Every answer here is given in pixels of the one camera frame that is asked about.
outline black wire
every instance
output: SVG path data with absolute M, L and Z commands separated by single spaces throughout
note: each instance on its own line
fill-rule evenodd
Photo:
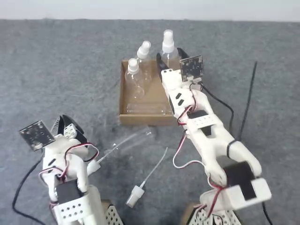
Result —
M 268 215 L 268 212 L 267 212 L 267 209 L 266 209 L 266 204 L 265 204 L 265 202 L 262 203 L 262 209 L 263 209 L 264 215 L 266 216 L 266 218 L 267 218 L 269 224 L 270 224 L 270 225 L 273 225 L 273 223 L 272 223 L 272 221 L 271 221 L 271 219 L 270 219 L 270 217 L 269 217 L 269 215 Z
M 239 131 L 239 134 L 238 134 L 238 137 L 237 137 L 238 141 L 242 140 L 242 133 L 243 133 L 243 129 L 244 129 L 246 119 L 247 119 L 247 116 L 248 116 L 248 111 L 249 111 L 251 96 L 252 96 L 252 90 L 253 90 L 253 84 L 254 84 L 254 78 L 255 78 L 255 72 L 256 72 L 256 66 L 257 66 L 257 61 L 255 61 L 254 67 L 253 67 L 253 72 L 252 72 L 252 77 L 251 77 L 251 82 L 250 82 L 250 88 L 249 88 L 249 93 L 248 93 L 247 105 L 246 105 L 246 109 L 245 109 L 245 112 L 244 112 L 244 118 L 243 118 L 242 124 L 240 126 L 240 131 Z
M 230 121 L 229 121 L 229 133 L 233 136 L 233 118 L 234 118 L 234 110 L 225 102 L 223 102 L 222 100 L 220 100 L 219 98 L 217 98 L 216 96 L 214 96 L 204 85 L 203 83 L 198 83 L 199 85 L 202 86 L 202 88 L 216 101 L 218 101 L 219 103 L 223 104 L 225 107 L 227 107 L 230 111 L 231 111 L 231 117 L 230 117 Z
M 42 221 L 40 221 L 39 219 L 37 219 L 37 218 L 35 218 L 35 217 L 33 217 L 33 216 L 31 216 L 31 215 L 28 215 L 28 214 L 26 214 L 26 213 L 23 213 L 23 212 L 21 212 L 21 211 L 19 211 L 19 210 L 17 210 L 16 208 L 15 208 L 15 204 L 16 204 L 16 202 L 17 202 L 17 200 L 18 200 L 18 197 L 19 197 L 19 194 L 20 194 L 20 191 L 21 191 L 21 188 L 22 188 L 22 186 L 23 186 L 23 184 L 25 183 L 25 181 L 26 181 L 26 179 L 29 177 L 29 175 L 32 173 L 32 171 L 34 171 L 34 169 L 38 166 L 38 164 L 42 161 L 42 159 L 43 159 L 43 155 L 42 155 L 42 157 L 31 167 L 31 169 L 26 173 L 26 175 L 24 176 L 24 178 L 21 180 L 21 182 L 20 182 L 20 184 L 19 184 L 19 186 L 18 186 L 18 188 L 17 188 L 17 190 L 16 190 L 16 192 L 15 192 L 15 196 L 14 196 L 14 199 L 13 199 L 13 203 L 12 203 L 12 208 L 13 208 L 13 211 L 15 212 L 15 213 L 17 213 L 17 214 L 19 214 L 19 215 L 21 215 L 21 216 L 23 216 L 23 217 L 26 217 L 26 218 L 29 218 L 29 219 L 32 219 L 32 220 L 34 220 L 34 221 L 36 221 L 37 223 L 39 223 L 39 224 L 41 224 L 41 225 L 45 225 L 45 223 L 43 223 Z

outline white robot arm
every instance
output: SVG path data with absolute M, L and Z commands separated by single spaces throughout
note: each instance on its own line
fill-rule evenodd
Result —
M 44 149 L 39 173 L 48 187 L 50 208 L 59 225 L 108 225 L 98 189 L 89 185 L 88 175 L 100 168 L 94 160 L 98 149 L 87 142 L 82 129 L 68 116 L 60 116 L 51 133 L 42 121 L 20 131 L 33 150 Z M 89 160 L 87 146 L 97 152 Z M 113 206 L 114 219 L 122 224 Z
M 224 128 L 207 96 L 191 88 L 193 84 L 201 84 L 202 57 L 189 58 L 182 49 L 178 50 L 184 55 L 184 60 L 180 61 L 181 70 L 168 68 L 159 54 L 157 65 L 173 115 L 185 130 L 184 137 L 191 140 L 202 158 L 207 176 L 219 188 L 201 195 L 201 205 L 208 210 L 237 210 L 270 199 L 268 184 L 260 178 L 259 161 Z M 228 156 L 238 163 L 222 168 L 217 161 L 219 156 Z

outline white wall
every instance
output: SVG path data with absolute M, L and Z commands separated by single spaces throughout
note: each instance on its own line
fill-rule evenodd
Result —
M 0 19 L 298 21 L 300 0 L 0 0 Z

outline clear plastic bottle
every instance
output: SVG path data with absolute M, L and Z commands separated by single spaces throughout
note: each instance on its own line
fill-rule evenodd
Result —
M 142 70 L 145 79 L 146 89 L 148 89 L 152 80 L 151 64 L 150 64 L 150 57 L 149 57 L 150 47 L 151 47 L 150 41 L 144 41 L 136 53 L 136 60 L 139 64 L 139 68 Z
M 143 73 L 139 68 L 137 60 L 131 58 L 128 61 L 128 69 L 125 73 L 126 88 L 134 99 L 142 98 L 145 95 L 145 81 Z
M 164 31 L 164 41 L 162 51 L 160 52 L 162 61 L 171 69 L 180 69 L 180 56 L 177 48 L 174 46 L 173 31 Z

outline bottle cap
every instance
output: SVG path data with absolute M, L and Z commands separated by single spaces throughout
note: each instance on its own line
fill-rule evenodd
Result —
M 137 60 L 131 58 L 128 61 L 128 72 L 131 74 L 137 74 L 139 72 L 139 65 L 137 64 Z
M 145 59 L 149 54 L 150 47 L 151 47 L 150 41 L 144 41 L 141 47 L 139 47 L 139 50 L 137 50 L 136 53 L 137 57 L 140 59 Z
M 171 53 L 174 51 L 173 31 L 164 31 L 163 52 Z

